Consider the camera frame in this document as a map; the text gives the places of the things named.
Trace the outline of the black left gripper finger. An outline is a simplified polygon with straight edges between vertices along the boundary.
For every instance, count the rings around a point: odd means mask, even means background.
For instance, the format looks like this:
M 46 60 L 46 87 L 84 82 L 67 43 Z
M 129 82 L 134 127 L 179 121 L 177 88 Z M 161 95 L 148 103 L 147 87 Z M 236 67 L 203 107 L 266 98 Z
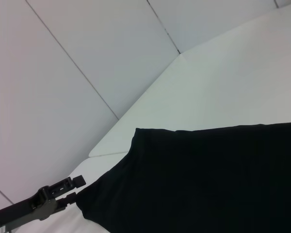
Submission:
M 86 181 L 82 175 L 75 178 L 66 178 L 57 182 L 56 184 L 51 185 L 48 190 L 52 195 L 63 195 L 75 188 L 80 188 L 86 185 Z
M 56 209 L 65 209 L 68 205 L 74 204 L 76 202 L 77 194 L 75 192 L 67 195 L 65 198 L 56 200 Z

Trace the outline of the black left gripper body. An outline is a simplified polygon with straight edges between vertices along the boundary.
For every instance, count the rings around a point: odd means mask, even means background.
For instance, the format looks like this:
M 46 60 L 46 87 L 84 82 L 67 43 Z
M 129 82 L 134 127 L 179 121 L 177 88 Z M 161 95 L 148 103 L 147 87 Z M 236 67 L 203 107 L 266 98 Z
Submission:
M 32 197 L 0 210 L 0 225 L 24 225 L 33 220 L 48 218 L 57 208 L 57 201 L 47 186 Z

